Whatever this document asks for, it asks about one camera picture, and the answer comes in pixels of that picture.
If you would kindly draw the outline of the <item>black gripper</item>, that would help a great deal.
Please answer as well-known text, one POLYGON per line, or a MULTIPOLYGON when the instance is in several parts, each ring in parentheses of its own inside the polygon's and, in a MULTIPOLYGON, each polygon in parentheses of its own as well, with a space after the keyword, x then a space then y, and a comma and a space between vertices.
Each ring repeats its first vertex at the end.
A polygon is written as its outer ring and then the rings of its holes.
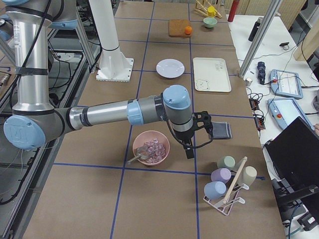
POLYGON ((183 148, 185 149, 187 159, 194 158, 194 150, 192 144, 192 138, 194 136, 194 132, 192 130, 187 131, 177 131, 173 130, 175 133, 176 138, 181 142, 183 148))

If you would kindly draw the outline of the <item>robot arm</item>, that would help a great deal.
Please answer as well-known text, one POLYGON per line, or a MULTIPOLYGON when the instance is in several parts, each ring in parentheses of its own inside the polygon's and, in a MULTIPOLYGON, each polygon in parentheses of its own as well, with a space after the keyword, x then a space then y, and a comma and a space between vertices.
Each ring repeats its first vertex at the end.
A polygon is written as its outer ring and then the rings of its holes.
POLYGON ((17 103, 4 123, 7 140, 15 147, 32 150, 83 127, 127 120, 131 125, 165 121, 188 158, 193 158, 191 139, 195 114, 184 86, 173 85, 159 96, 56 109, 49 102, 47 29, 65 24, 77 26, 73 0, 7 0, 5 10, 13 21, 17 103))

